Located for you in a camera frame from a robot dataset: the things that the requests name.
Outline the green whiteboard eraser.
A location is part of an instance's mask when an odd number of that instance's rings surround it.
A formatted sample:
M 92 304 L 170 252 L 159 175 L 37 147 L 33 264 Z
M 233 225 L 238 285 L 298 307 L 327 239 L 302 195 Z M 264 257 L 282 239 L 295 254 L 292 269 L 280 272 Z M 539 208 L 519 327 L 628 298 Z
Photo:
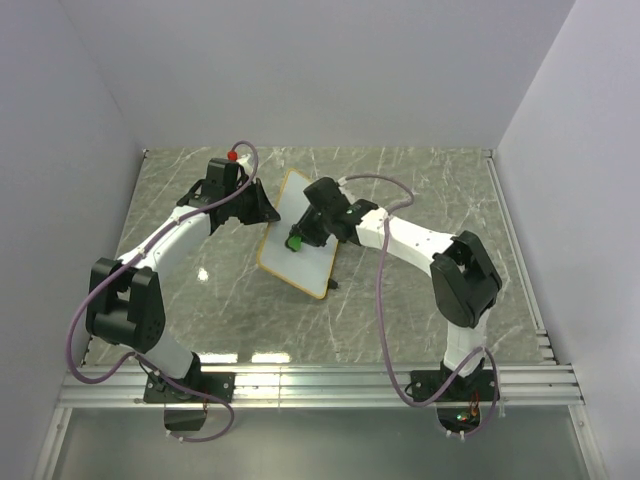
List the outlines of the green whiteboard eraser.
M 286 248 L 292 252 L 299 252 L 302 244 L 302 238 L 298 235 L 290 235 L 285 242 Z

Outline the white board with orange frame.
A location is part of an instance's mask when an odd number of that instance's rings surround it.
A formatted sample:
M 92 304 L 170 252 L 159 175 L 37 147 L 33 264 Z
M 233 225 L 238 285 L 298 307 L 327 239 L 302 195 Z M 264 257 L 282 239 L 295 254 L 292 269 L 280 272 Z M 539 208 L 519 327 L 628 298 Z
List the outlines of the white board with orange frame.
M 292 228 L 310 206 L 303 190 L 311 180 L 295 169 L 287 171 L 276 201 L 281 219 L 268 225 L 258 249 L 257 264 L 266 272 L 315 299 L 324 299 L 337 253 L 330 237 L 323 246 L 305 243 Z

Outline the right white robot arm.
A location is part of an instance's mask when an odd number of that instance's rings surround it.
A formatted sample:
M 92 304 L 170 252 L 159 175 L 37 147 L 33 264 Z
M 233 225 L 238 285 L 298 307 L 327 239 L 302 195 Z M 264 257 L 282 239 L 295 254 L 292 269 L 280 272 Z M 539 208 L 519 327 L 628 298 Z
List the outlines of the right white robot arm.
M 322 247 L 331 237 L 341 242 L 384 251 L 425 272 L 431 279 L 436 306 L 447 320 L 447 345 L 441 376 L 444 393 L 466 398 L 477 385 L 476 371 L 484 355 L 462 361 L 486 345 L 486 326 L 502 280 L 482 241 L 470 231 L 455 236 L 413 224 L 367 200 L 345 204 L 332 212 L 310 206 L 294 224 L 285 242 L 299 251 L 304 244 Z

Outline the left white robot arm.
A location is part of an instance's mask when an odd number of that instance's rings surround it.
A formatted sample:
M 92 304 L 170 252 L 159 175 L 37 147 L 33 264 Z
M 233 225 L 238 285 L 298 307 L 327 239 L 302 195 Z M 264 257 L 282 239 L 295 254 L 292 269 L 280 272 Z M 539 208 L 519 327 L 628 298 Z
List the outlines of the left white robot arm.
M 238 180 L 228 191 L 215 187 L 213 197 L 205 191 L 208 186 L 197 181 L 138 249 L 116 260 L 98 260 L 90 277 L 87 332 L 144 358 L 168 377 L 166 388 L 180 402 L 201 393 L 201 362 L 166 326 L 162 280 L 227 220 L 243 225 L 280 220 L 259 179 Z

